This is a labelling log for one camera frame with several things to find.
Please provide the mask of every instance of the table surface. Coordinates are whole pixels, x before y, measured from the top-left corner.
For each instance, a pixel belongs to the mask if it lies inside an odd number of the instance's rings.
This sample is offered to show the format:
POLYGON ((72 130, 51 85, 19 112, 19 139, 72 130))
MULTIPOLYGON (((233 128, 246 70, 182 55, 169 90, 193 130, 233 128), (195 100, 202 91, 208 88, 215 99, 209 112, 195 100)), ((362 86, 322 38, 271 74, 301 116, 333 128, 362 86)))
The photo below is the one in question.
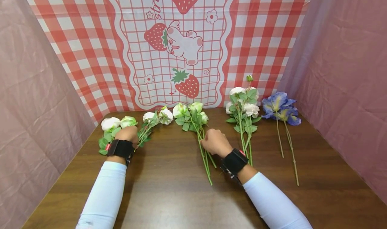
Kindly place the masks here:
MULTIPOLYGON (((207 109, 209 127, 221 129, 239 148, 240 136, 224 120, 224 109, 207 109)), ((106 117, 144 112, 114 112, 106 117)), ((387 206, 303 118, 289 127, 300 186, 280 126, 285 158, 280 155, 276 123, 262 119, 252 136, 254 166, 300 208, 313 228, 387 228, 387 206)), ((59 177, 23 228, 74 228, 105 157, 99 155, 101 125, 59 177)), ((198 141, 172 123, 158 125, 152 139, 135 153, 114 228, 267 228, 244 189, 218 168, 207 180, 198 141)))

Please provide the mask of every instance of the light blue sleeve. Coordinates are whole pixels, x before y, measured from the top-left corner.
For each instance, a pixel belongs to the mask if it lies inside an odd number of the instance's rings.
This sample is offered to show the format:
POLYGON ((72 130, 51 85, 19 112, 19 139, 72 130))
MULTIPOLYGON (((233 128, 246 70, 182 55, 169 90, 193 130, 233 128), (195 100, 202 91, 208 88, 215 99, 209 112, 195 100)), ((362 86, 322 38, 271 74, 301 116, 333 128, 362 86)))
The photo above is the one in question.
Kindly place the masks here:
POLYGON ((119 212, 127 167, 105 162, 87 198, 76 229, 112 229, 119 212))
POLYGON ((312 228, 300 209, 262 173, 257 173, 243 186, 270 229, 312 228))

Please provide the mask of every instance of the red gingham backdrop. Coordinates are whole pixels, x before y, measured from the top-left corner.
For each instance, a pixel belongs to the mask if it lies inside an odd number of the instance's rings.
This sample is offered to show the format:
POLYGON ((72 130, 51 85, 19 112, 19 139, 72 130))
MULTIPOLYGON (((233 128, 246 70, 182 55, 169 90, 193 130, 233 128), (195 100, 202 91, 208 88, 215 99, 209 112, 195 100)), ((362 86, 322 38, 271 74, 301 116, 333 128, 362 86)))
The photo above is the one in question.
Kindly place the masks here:
POLYGON ((155 52, 143 40, 144 33, 160 22, 156 12, 147 16, 147 0, 141 0, 142 6, 137 9, 136 0, 130 0, 130 8, 120 0, 27 1, 97 124, 109 112, 173 106, 178 101, 200 100, 208 107, 222 106, 230 89, 247 86, 248 74, 255 79, 253 85, 260 100, 270 96, 282 78, 310 0, 197 0, 183 15, 176 3, 160 0, 164 12, 161 19, 167 28, 178 20, 183 38, 189 36, 189 30, 202 38, 194 65, 177 55, 174 58, 169 49, 169 54, 155 52), (210 15, 217 16, 215 22, 208 20, 210 15), (131 24, 134 29, 127 30, 131 24), (171 82, 173 68, 199 80, 196 99, 176 91, 171 82))

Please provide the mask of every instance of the human hand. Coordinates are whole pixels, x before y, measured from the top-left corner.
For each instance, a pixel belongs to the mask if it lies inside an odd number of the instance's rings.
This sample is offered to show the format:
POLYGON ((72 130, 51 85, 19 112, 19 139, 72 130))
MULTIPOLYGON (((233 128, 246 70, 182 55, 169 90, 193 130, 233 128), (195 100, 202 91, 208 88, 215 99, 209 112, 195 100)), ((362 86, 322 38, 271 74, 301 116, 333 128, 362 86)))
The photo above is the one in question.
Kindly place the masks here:
POLYGON ((200 142, 205 150, 211 154, 217 154, 222 158, 225 158, 232 152, 232 146, 221 130, 208 130, 206 132, 206 137, 200 142))
POLYGON ((137 127, 130 126, 119 130, 119 132, 116 133, 114 139, 130 141, 133 143, 133 147, 136 147, 138 142, 137 127))

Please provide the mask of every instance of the blue iris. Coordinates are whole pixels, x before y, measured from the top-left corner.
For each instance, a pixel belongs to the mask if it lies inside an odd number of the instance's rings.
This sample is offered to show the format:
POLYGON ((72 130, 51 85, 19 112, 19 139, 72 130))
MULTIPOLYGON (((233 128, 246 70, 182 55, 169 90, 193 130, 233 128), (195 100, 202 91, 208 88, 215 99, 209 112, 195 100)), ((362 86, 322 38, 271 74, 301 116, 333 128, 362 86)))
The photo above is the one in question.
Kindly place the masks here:
POLYGON ((301 119, 298 118, 298 110, 294 107, 296 100, 288 99, 288 94, 285 92, 277 92, 276 94, 262 100, 265 119, 274 119, 287 122, 289 125, 297 126, 301 124, 301 119))

